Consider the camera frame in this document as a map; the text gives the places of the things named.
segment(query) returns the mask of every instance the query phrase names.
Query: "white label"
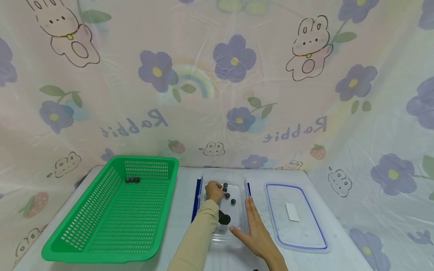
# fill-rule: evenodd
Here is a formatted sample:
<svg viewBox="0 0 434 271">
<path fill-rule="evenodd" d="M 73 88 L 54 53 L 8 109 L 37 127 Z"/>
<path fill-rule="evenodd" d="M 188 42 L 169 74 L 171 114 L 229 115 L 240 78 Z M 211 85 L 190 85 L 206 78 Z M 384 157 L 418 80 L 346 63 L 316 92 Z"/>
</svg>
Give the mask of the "white label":
<svg viewBox="0 0 434 271">
<path fill-rule="evenodd" d="M 291 221 L 297 221 L 297 222 L 300 221 L 300 219 L 298 218 L 296 206 L 294 204 L 287 203 L 286 210 L 288 211 L 288 216 Z"/>
</svg>

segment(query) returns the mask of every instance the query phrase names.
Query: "hand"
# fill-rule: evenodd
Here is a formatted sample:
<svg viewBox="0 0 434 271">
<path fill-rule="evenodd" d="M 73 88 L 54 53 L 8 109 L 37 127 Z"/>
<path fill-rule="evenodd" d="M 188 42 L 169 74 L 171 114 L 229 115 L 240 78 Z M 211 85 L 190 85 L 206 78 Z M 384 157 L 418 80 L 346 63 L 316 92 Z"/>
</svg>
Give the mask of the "hand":
<svg viewBox="0 0 434 271">
<path fill-rule="evenodd" d="M 229 230 L 256 256 L 264 259 L 271 271 L 287 270 L 285 259 L 276 247 L 276 244 L 274 244 L 270 233 L 262 223 L 252 197 L 246 199 L 246 212 L 247 221 L 249 223 L 249 234 L 247 235 L 233 226 L 230 226 Z"/>
<path fill-rule="evenodd" d="M 223 185 L 216 181 L 209 181 L 205 185 L 205 190 L 207 191 L 207 198 L 212 199 L 217 205 L 219 205 L 221 199 L 224 197 L 224 192 L 222 190 Z"/>
</svg>

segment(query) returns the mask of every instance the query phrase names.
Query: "green plastic basket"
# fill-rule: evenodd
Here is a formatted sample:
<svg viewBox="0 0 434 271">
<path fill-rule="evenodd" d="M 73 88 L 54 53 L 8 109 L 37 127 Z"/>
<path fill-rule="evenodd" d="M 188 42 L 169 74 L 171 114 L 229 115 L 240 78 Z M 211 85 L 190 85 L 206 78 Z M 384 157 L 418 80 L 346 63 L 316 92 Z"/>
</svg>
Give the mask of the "green plastic basket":
<svg viewBox="0 0 434 271">
<path fill-rule="evenodd" d="M 179 162 L 151 156 L 113 157 L 42 248 L 48 261 L 146 261 L 160 248 Z M 126 183 L 126 177 L 140 177 Z"/>
</svg>

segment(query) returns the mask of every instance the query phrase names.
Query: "rabbit text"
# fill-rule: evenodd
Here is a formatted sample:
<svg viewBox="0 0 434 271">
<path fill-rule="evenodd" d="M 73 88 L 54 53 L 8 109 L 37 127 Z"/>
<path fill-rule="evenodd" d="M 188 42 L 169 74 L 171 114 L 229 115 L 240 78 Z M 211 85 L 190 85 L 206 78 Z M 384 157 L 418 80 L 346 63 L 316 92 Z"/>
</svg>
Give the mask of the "rabbit text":
<svg viewBox="0 0 434 271">
<path fill-rule="evenodd" d="M 315 121 L 315 124 L 318 125 L 318 126 L 317 127 L 312 127 L 312 126 L 307 127 L 306 129 L 304 129 L 303 134 L 310 134 L 312 132 L 316 133 L 316 132 L 318 132 L 320 130 L 322 130 L 323 132 L 325 132 L 326 129 L 327 129 L 327 116 L 317 118 L 316 121 Z M 270 134 L 268 134 L 262 142 L 263 143 L 268 143 L 273 138 L 274 138 L 274 141 L 278 141 L 279 138 L 282 139 L 282 140 L 288 140 L 289 136 L 291 136 L 292 138 L 297 138 L 297 137 L 299 137 L 300 132 L 301 132 L 301 124 L 299 123 L 297 125 L 297 129 L 295 131 L 293 131 L 292 134 L 291 134 L 290 127 L 288 127 L 288 129 L 286 130 L 286 132 L 283 133 L 281 136 L 279 136 L 279 132 L 276 132 L 276 136 L 275 137 L 272 136 L 272 135 L 270 135 Z"/>
<path fill-rule="evenodd" d="M 144 120 L 141 122 L 141 127 L 142 128 L 152 128 L 152 127 L 158 127 L 161 124 L 163 124 L 164 126 L 169 126 L 166 122 L 166 120 L 163 118 L 163 116 L 161 115 L 160 111 L 158 111 L 158 109 L 152 109 L 150 111 L 148 111 L 148 117 L 150 117 L 151 119 L 155 119 L 157 120 L 156 122 L 154 122 L 154 124 L 152 124 L 152 122 L 148 121 L 148 120 Z M 114 136 L 114 137 L 118 137 L 119 135 L 122 135 L 124 137 L 129 136 L 130 134 L 128 132 L 130 132 L 131 134 L 138 134 L 140 132 L 138 126 L 130 119 L 127 118 L 127 121 L 129 123 L 129 127 L 128 130 L 126 130 L 120 122 L 118 122 L 119 128 L 112 128 L 112 127 L 108 127 L 107 129 L 109 131 L 104 130 L 102 127 L 100 127 L 101 129 L 101 133 L 104 137 L 109 137 L 110 133 Z"/>
</svg>

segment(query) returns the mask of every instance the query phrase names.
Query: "plastic sheet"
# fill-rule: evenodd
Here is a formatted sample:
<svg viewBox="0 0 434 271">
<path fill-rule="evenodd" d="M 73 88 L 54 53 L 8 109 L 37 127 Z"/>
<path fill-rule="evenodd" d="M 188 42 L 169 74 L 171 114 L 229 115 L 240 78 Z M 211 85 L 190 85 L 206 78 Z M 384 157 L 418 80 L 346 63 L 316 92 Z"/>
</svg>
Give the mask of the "plastic sheet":
<svg viewBox="0 0 434 271">
<path fill-rule="evenodd" d="M 374 270 L 432 269 L 431 0 L 0 7 L 6 270 L 116 154 L 305 170 Z"/>
</svg>

